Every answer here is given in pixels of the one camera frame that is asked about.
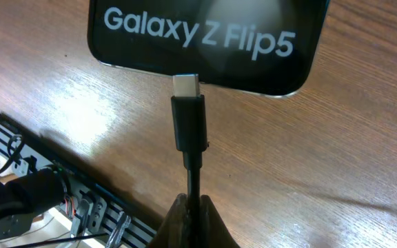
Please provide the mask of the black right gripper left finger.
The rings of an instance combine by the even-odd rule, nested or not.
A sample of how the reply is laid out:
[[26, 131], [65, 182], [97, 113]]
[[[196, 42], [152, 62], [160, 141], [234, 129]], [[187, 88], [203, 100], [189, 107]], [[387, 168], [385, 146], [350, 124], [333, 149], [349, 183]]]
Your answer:
[[179, 194], [148, 248], [184, 248], [188, 246], [187, 195]]

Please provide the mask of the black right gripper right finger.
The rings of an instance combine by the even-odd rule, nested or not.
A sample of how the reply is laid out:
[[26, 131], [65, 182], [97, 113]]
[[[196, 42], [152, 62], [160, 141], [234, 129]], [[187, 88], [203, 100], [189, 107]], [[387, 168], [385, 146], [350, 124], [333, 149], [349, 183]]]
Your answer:
[[202, 195], [200, 206], [200, 242], [205, 248], [239, 248], [214, 203], [208, 195]]

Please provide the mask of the black Galaxy flip phone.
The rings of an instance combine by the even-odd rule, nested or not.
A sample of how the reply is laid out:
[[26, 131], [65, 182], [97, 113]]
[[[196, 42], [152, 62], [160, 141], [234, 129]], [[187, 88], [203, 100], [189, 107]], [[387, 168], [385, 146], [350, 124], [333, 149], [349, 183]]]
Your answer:
[[287, 96], [306, 82], [329, 0], [91, 0], [99, 62]]

